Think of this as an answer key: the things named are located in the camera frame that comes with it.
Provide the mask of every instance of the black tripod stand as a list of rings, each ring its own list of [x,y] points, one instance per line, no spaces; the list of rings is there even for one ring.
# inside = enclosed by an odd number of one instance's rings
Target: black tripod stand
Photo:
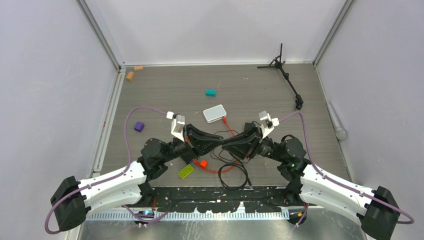
[[[258,66],[258,69],[268,69],[268,68],[276,68],[279,69],[282,73],[282,76],[284,77],[284,79],[287,80],[288,84],[290,85],[291,89],[293,89],[293,92],[295,94],[296,97],[296,109],[300,110],[302,109],[302,106],[304,104],[304,101],[302,100],[302,97],[298,94],[298,92],[296,91],[295,87],[293,86],[293,84],[290,82],[289,80],[289,73],[285,72],[283,70],[283,64],[286,63],[286,61],[281,62],[281,55],[282,55],[282,50],[283,50],[283,44],[281,43],[280,48],[279,48],[279,55],[276,56],[271,63],[268,66]]]

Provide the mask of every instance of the white wall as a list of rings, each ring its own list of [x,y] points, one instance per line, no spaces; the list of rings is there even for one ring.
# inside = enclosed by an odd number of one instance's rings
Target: white wall
[[[86,177],[116,71],[74,0],[2,1],[0,56],[0,239],[64,239],[50,197]]]
[[[388,188],[415,217],[393,240],[423,236],[423,9],[420,0],[356,1],[318,66],[347,130],[353,178]]]
[[[287,61],[312,62],[344,0],[89,2],[125,63],[147,65],[269,62],[280,43]]]

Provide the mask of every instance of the small wooden block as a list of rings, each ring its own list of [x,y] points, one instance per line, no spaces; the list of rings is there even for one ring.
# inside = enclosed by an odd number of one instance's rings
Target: small wooden block
[[[140,65],[140,66],[135,66],[134,67],[134,71],[141,71],[141,70],[143,70],[143,66],[142,65]]]
[[[126,75],[126,79],[127,79],[128,81],[130,81],[130,82],[131,82],[131,81],[133,80],[134,76],[135,76],[134,72],[130,71],[130,72]]]

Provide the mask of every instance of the red cable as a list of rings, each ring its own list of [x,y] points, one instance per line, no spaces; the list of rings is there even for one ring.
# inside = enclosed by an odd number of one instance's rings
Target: red cable
[[[228,125],[228,123],[227,123],[227,119],[226,119],[226,117],[223,117],[223,118],[222,118],[222,121],[224,122],[224,124],[226,125],[226,127],[228,128],[228,130],[231,132],[231,134],[232,134],[233,136],[235,136],[235,134],[234,134],[233,130],[231,130],[230,125]],[[231,171],[231,170],[232,170],[232,169],[236,166],[236,164],[237,164],[238,162],[239,162],[239,160],[236,160],[236,161],[235,161],[235,163],[234,163],[234,165],[232,165],[232,166],[231,166],[230,168],[228,168],[227,170],[221,171],[221,173],[223,174],[223,173],[226,173],[226,172]],[[203,169],[204,171],[206,171],[206,172],[208,172],[208,173],[218,174],[218,171],[209,170],[209,169],[207,169],[207,168],[205,168],[205,167],[200,166],[200,163],[199,163],[196,159],[193,159],[193,163],[194,163],[196,166],[198,166],[200,169]]]
[[[156,197],[154,197],[154,199],[153,199],[153,205],[151,206],[151,210],[152,211],[155,211],[156,210]]]
[[[225,117],[225,116],[224,116],[224,117],[222,117],[222,121],[224,122],[224,124],[226,125],[226,127],[228,128],[228,130],[231,132],[232,136],[234,137],[234,136],[235,136],[235,134],[234,134],[233,130],[231,130],[230,125],[228,125],[228,123],[227,123],[227,119],[226,119],[226,117]]]

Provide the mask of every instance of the lime green block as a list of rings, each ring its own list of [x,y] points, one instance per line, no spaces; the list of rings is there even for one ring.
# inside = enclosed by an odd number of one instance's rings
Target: lime green block
[[[188,175],[190,175],[195,169],[188,164],[187,166],[185,166],[181,171],[179,171],[178,175],[182,178],[185,179],[187,178]]]

